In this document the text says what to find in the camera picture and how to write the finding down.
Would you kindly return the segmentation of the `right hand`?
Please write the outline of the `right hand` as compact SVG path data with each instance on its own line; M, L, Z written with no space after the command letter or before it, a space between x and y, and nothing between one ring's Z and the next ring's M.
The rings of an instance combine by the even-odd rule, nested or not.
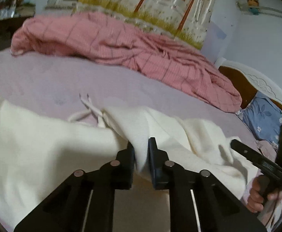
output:
M277 200L279 196L279 190L275 189L269 192L267 197L264 197L265 190L270 183L270 179L265 175L259 175L255 177L252 182L252 187L249 192L247 199L246 208L252 213L258 213L263 211L264 203L266 200Z

